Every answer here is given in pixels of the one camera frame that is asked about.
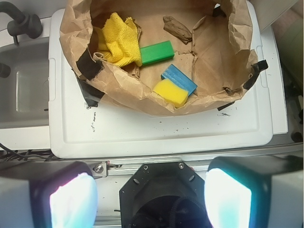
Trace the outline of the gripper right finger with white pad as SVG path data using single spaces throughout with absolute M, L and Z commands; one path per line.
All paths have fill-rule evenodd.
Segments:
M 295 155 L 219 156 L 205 178 L 215 228 L 301 228 L 304 160 Z

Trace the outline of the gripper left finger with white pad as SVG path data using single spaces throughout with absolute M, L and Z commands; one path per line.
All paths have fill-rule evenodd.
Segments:
M 82 161 L 0 164 L 2 228 L 91 228 L 97 184 Z

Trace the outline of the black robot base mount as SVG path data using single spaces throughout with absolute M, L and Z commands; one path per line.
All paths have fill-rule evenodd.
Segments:
M 119 191 L 123 228 L 210 228 L 205 181 L 184 162 L 145 163 Z

